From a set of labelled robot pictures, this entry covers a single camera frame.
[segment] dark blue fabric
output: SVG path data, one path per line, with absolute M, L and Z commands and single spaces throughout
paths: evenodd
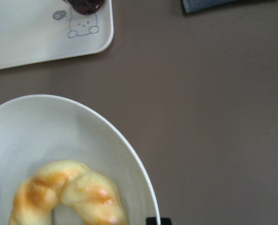
M 187 13 L 193 13 L 205 8 L 210 8 L 232 1 L 238 0 L 183 0 L 183 4 Z

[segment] braided bread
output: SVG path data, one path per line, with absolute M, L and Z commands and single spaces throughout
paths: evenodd
M 48 163 L 20 184 L 8 225 L 52 225 L 51 211 L 60 203 L 84 225 L 128 225 L 113 182 L 72 160 Z

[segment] speech bubble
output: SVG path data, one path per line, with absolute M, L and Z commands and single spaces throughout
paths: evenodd
M 63 19 L 64 17 L 66 17 L 66 11 L 64 10 L 61 10 L 61 11 L 57 11 L 53 14 L 53 18 L 55 20 L 61 20 Z

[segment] bowl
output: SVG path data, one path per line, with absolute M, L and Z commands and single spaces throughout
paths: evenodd
M 18 185 L 42 165 L 73 159 L 117 186 L 130 225 L 143 225 L 159 209 L 148 174 L 123 135 L 104 117 L 73 100 L 52 95 L 19 97 L 0 105 L 0 225 L 7 224 Z M 81 225 L 59 205 L 54 225 Z

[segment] cartoon bear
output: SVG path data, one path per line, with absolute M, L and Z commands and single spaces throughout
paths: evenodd
M 97 26 L 97 16 L 95 13 L 91 15 L 81 15 L 70 7 L 71 18 L 69 20 L 69 32 L 67 36 L 74 38 L 76 36 L 84 36 L 95 34 L 100 29 Z

